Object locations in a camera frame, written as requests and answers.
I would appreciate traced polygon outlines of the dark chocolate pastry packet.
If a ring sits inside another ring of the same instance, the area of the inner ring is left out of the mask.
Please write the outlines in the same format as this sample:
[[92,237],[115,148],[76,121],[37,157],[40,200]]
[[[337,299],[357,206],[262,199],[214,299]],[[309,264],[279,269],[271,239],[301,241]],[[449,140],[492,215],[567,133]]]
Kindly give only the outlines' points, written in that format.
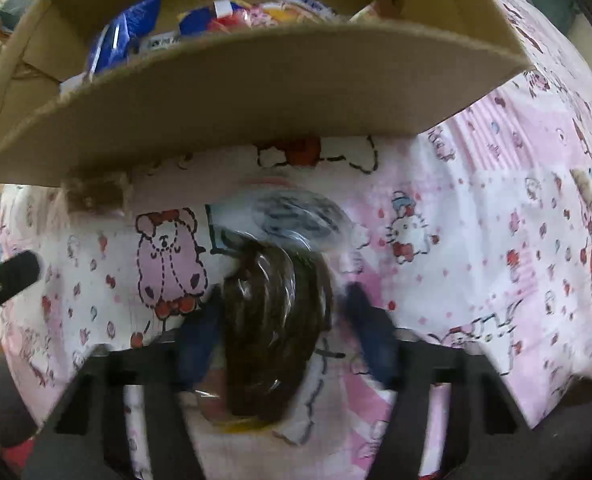
[[207,209],[212,250],[233,260],[215,286],[220,338],[204,413],[228,432],[301,443],[332,359],[339,278],[363,270],[369,233],[329,198],[259,186]]

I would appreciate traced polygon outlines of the white rice cake packet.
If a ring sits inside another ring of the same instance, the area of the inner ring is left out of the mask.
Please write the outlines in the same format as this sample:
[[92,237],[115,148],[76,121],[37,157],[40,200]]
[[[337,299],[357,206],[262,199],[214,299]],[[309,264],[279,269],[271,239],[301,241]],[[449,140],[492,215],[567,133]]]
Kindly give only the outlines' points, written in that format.
[[173,32],[162,32],[162,34],[144,38],[138,47],[139,54],[148,54],[158,50],[169,49],[182,40],[181,34],[174,30]]

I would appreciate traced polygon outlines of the blue snack bag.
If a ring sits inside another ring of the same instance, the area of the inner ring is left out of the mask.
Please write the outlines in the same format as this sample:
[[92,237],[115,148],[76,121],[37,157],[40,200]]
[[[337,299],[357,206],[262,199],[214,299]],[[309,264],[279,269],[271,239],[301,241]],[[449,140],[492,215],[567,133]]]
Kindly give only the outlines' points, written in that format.
[[247,3],[235,0],[215,0],[179,17],[182,37],[199,36],[207,32],[228,32],[237,27],[249,27],[250,8]]
[[155,28],[161,0],[138,0],[106,24],[90,45],[85,76],[92,80],[98,74],[124,62],[137,51],[140,40]]

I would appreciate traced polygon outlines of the pink Hello Kitty bedsheet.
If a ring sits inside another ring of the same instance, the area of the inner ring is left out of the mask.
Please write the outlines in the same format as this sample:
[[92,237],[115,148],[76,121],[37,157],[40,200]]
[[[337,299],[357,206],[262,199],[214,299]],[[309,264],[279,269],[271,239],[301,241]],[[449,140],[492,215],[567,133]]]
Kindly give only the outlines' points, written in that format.
[[369,233],[362,285],[407,332],[476,344],[528,424],[592,359],[592,71],[527,0],[494,0],[529,66],[414,136],[289,136],[207,148],[57,185],[0,183],[0,256],[32,250],[41,278],[0,309],[0,342],[44,426],[101,344],[145,347],[233,268],[207,209],[249,188],[302,188]]

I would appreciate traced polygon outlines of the cardboard box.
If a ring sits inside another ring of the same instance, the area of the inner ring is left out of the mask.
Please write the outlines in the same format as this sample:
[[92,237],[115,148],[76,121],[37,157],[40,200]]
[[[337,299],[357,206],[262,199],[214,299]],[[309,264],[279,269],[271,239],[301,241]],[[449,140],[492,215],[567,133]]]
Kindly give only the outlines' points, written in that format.
[[[135,1],[34,0],[0,56],[0,183],[289,136],[414,136],[530,64],[494,0],[319,0],[337,22],[224,25],[61,92]],[[161,0],[157,32],[215,1]]]

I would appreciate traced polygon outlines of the blue snack bag in box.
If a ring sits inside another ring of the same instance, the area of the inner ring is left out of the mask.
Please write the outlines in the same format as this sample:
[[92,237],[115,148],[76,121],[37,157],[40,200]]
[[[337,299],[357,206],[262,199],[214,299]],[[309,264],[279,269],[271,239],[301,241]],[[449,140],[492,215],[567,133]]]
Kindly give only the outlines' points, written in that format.
[[138,0],[106,24],[90,45],[85,76],[92,80],[98,74],[124,62],[137,51],[140,40],[155,28],[161,0]]

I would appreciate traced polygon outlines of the white cartoon snack packet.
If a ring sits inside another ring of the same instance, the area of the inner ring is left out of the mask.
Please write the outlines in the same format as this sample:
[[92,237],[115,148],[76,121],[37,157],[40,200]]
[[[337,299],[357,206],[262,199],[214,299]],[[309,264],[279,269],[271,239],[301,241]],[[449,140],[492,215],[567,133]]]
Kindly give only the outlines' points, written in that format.
[[252,4],[247,11],[251,26],[301,23],[336,23],[339,15],[317,0],[274,0]]

